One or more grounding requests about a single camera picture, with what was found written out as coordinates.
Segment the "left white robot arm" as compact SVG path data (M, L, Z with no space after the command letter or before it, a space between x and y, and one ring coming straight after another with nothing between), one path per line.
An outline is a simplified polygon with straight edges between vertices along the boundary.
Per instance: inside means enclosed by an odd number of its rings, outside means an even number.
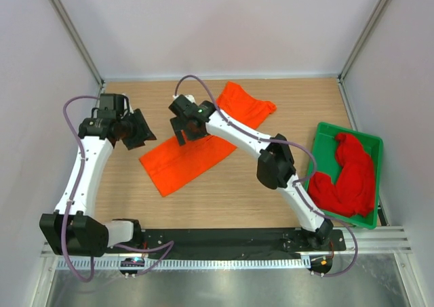
M70 127L78 145L75 164L54 211L43 214L39 221L56 255L97 258L118 244L135 253L144 243L138 220L101 223L94 214L102 174L116 143L132 150L156 137L126 95L102 94L97 101L90 117Z

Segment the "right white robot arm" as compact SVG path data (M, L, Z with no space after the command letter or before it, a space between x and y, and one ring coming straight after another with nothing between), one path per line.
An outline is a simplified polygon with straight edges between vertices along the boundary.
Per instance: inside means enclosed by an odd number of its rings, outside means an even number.
M333 223L303 188L294 166L290 143L284 136L260 133L212 102L196 104L190 95L175 95L169 109L175 114L170 122L179 145L185 145L187 140L216 136L246 151L256 159L258 181L266 188L279 192L296 214L307 245L320 250L330 242Z

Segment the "orange t shirt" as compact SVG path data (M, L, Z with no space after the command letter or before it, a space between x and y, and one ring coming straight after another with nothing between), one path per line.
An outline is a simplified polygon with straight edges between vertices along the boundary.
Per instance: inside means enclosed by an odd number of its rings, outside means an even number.
M236 120L256 129L277 107L271 101L249 95L229 81L216 99L219 107ZM140 157L140 163L160 195L166 197L227 158L236 146L216 136L188 141L180 146L171 137Z

